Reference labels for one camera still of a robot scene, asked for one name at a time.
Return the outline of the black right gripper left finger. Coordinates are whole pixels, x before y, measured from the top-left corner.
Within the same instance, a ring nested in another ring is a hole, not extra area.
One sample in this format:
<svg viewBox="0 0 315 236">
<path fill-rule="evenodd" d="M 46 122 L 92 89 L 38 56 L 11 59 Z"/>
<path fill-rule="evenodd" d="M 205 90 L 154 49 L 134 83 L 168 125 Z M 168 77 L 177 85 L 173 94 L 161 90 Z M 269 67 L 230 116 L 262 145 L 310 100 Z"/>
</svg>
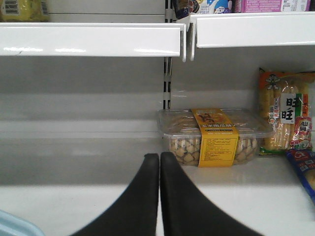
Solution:
<svg viewBox="0 0 315 236">
<path fill-rule="evenodd" d="M 100 216 L 74 236 L 154 236 L 159 197 L 159 156 L 144 160 L 125 191 Z"/>
</svg>

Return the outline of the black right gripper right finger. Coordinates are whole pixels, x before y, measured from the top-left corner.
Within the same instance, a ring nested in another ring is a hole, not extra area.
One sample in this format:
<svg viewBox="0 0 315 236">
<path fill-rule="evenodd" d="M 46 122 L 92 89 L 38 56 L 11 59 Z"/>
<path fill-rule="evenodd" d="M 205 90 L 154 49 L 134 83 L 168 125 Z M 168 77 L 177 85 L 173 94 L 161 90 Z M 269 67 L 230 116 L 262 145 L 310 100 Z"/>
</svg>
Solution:
<svg viewBox="0 0 315 236">
<path fill-rule="evenodd" d="M 257 236 L 211 202 L 171 152 L 160 156 L 160 198 L 166 236 Z"/>
</svg>

